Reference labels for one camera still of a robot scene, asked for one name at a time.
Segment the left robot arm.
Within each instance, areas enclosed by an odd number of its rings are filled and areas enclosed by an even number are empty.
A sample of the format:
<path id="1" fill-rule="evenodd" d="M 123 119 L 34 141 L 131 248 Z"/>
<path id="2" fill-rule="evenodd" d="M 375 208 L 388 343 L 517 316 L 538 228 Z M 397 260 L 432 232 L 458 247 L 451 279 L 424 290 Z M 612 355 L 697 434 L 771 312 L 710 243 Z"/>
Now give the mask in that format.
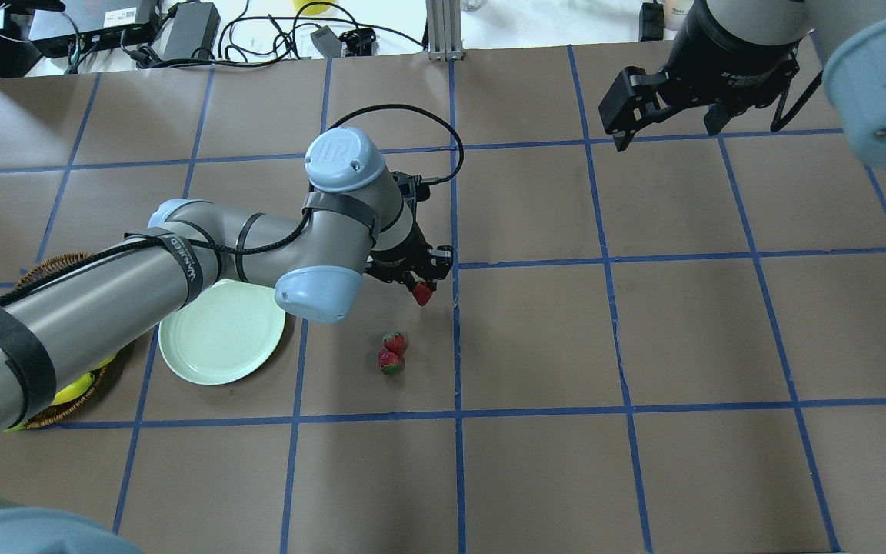
<path id="1" fill-rule="evenodd" d="M 0 295 L 0 432 L 221 280 L 273 290 L 285 313 L 347 318 L 369 275 L 433 292 L 455 262 L 416 221 L 429 183 L 388 168 L 362 130 L 332 126 L 305 152 L 299 219 L 169 199 L 116 245 Z"/>

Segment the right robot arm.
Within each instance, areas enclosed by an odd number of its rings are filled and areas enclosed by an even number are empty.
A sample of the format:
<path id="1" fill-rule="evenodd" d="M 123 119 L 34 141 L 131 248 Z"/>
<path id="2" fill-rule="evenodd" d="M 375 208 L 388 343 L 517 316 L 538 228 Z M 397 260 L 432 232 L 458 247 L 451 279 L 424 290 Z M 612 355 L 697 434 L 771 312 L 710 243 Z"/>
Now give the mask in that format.
<path id="1" fill-rule="evenodd" d="M 643 128 L 702 106 L 709 135 L 768 106 L 778 132 L 818 90 L 852 153 L 886 171 L 886 1 L 696 1 L 664 66 L 622 68 L 598 113 L 624 151 Z"/>

